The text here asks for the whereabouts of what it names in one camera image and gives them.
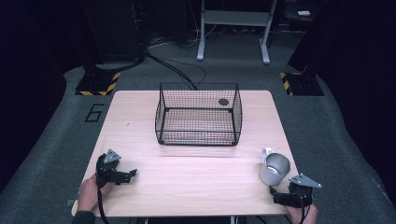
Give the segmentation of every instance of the black sleeve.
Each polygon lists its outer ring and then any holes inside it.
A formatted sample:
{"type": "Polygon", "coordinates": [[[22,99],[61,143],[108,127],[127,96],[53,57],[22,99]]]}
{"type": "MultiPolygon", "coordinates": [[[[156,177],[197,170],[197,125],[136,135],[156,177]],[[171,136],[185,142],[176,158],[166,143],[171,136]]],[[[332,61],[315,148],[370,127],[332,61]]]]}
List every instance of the black sleeve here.
{"type": "Polygon", "coordinates": [[[92,212],[78,211],[73,218],[72,224],[93,224],[95,222],[95,216],[92,212]]]}

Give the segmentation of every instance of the person's left hand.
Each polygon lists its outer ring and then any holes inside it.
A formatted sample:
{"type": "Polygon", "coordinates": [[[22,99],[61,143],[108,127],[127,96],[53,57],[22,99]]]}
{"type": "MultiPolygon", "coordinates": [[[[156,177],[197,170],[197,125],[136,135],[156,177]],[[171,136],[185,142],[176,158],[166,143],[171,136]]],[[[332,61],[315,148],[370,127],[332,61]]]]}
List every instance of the person's left hand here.
{"type": "MultiPolygon", "coordinates": [[[[114,183],[106,183],[102,188],[102,198],[105,198],[113,187],[114,183]]],[[[98,188],[96,185],[96,175],[82,182],[78,192],[78,211],[90,211],[98,205],[98,188]]]]}

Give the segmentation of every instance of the mug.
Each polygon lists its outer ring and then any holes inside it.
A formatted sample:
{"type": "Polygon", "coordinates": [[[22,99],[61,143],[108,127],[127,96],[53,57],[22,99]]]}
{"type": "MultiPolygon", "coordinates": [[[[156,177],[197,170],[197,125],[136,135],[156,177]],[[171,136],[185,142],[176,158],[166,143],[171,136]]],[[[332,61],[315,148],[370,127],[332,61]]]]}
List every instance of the mug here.
{"type": "Polygon", "coordinates": [[[260,179],[268,186],[276,186],[290,171],[290,162],[285,156],[275,153],[271,148],[262,150],[260,179]]]}

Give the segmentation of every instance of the table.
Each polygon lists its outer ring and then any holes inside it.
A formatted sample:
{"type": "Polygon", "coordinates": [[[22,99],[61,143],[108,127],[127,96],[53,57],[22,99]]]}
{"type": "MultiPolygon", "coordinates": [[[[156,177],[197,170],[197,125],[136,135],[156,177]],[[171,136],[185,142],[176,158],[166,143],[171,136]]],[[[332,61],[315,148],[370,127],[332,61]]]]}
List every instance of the table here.
{"type": "Polygon", "coordinates": [[[265,27],[262,39],[260,39],[260,49],[262,51],[262,61],[264,64],[270,63],[268,49],[266,46],[271,23],[274,17],[276,1],[272,1],[269,12],[246,12],[246,11],[223,11],[223,10],[206,10],[205,0],[201,3],[201,37],[198,47],[197,60],[202,61],[205,54],[205,24],[223,24],[223,25],[246,25],[246,26],[263,26],[265,27]]]}
{"type": "MultiPolygon", "coordinates": [[[[199,217],[281,215],[259,178],[262,149],[271,147],[291,163],[276,189],[289,192],[298,174],[269,91],[240,91],[242,133],[235,147],[163,146],[154,132],[158,91],[117,91],[108,109],[84,179],[100,155],[121,155],[117,170],[137,169],[131,184],[114,186],[104,199],[108,217],[199,217]]],[[[72,214],[77,210],[75,202],[72,214]]]]}

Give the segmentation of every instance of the wire basket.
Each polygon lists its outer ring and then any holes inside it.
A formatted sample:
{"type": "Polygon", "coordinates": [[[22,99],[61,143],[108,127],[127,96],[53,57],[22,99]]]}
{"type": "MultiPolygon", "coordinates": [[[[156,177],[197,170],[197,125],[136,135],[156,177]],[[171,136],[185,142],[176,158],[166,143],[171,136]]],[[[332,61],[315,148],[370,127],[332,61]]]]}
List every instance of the wire basket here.
{"type": "Polygon", "coordinates": [[[165,82],[155,133],[162,145],[236,146],[242,129],[242,104],[236,83],[165,82]]]}

